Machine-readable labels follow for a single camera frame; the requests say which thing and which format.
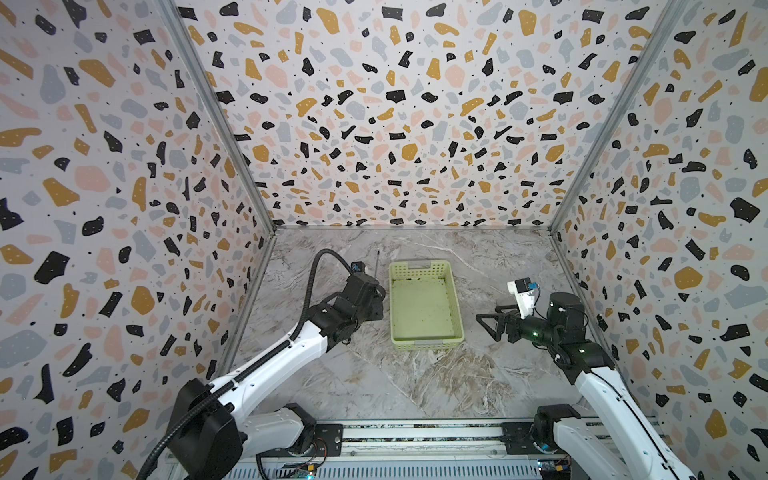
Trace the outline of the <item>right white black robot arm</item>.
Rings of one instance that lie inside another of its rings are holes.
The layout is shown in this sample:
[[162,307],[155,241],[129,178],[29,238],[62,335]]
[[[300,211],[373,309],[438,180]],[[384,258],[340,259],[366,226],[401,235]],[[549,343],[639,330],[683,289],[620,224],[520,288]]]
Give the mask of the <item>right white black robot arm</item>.
[[592,434],[569,404],[541,406],[531,438],[544,453],[568,456],[590,479],[693,479],[694,472],[673,453],[629,393],[613,360],[586,338],[586,312],[567,292],[550,295],[546,315],[517,306],[478,314],[493,340],[527,340],[549,354],[569,383],[592,407],[618,450],[613,454]]

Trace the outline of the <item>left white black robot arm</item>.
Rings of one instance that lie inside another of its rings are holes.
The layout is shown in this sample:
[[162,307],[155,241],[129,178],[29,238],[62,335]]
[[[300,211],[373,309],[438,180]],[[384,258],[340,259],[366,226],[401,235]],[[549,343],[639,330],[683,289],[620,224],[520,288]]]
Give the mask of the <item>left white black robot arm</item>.
[[353,273],[344,289],[308,308],[293,331],[210,383],[187,382],[177,394],[159,446],[190,479],[222,479],[245,456],[311,444],[315,420],[295,404],[259,414],[261,402],[293,374],[383,317],[385,288]]

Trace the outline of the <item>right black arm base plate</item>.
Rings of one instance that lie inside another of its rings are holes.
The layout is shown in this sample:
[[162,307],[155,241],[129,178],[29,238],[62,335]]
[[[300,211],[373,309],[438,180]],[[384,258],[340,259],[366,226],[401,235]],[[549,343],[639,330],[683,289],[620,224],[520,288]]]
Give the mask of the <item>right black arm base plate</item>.
[[557,452],[553,427],[546,422],[502,422],[501,431],[501,441],[508,455],[547,455]]

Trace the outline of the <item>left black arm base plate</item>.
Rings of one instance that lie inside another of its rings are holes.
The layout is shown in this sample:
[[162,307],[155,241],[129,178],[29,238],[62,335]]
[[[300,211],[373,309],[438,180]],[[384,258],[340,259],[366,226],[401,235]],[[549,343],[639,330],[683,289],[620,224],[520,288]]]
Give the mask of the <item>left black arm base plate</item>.
[[318,423],[305,426],[298,439],[287,448],[287,452],[292,456],[339,457],[342,451],[343,434],[342,423]]

